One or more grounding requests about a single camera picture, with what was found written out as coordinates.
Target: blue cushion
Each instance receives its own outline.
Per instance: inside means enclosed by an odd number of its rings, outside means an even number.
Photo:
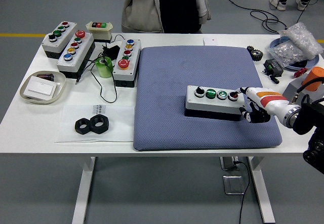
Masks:
[[[252,124],[184,116],[188,85],[262,87],[244,48],[144,48],[139,62],[134,148],[138,151],[268,148],[280,145],[275,119]]]

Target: yellow floor line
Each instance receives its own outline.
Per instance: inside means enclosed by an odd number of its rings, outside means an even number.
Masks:
[[[45,35],[41,33],[0,33],[0,37],[44,38]]]

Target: green tape roll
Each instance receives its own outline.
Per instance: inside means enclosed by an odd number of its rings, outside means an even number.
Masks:
[[[100,77],[109,78],[111,77],[112,63],[111,63],[111,59],[107,56],[105,57],[105,60],[108,66],[106,66],[105,63],[103,62],[103,57],[100,57],[96,60],[96,67],[98,69]]]

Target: plastic bag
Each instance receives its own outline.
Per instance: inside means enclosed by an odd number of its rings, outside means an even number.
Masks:
[[[287,67],[296,62],[306,60],[303,51],[301,51],[291,40],[269,48],[268,51],[282,67]]]
[[[308,60],[314,59],[316,55],[321,54],[324,50],[302,22],[296,23],[286,30],[279,31],[279,34],[280,36],[288,36]]]

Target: white tray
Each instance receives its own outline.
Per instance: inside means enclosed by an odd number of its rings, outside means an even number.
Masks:
[[[29,83],[29,80],[32,76],[37,76],[38,74],[53,74],[54,75],[54,82],[57,83],[56,89],[54,91],[53,97],[50,100],[36,100],[36,99],[30,99],[26,96],[24,96],[24,91]],[[24,84],[21,86],[20,90],[19,90],[19,94],[20,96],[30,102],[30,103],[34,103],[34,104],[50,104],[52,102],[54,102],[55,100],[57,100],[61,94],[62,91],[65,87],[65,82],[66,82],[66,77],[63,73],[61,72],[57,72],[57,71],[38,71],[35,72],[33,74],[31,74],[24,82]]]

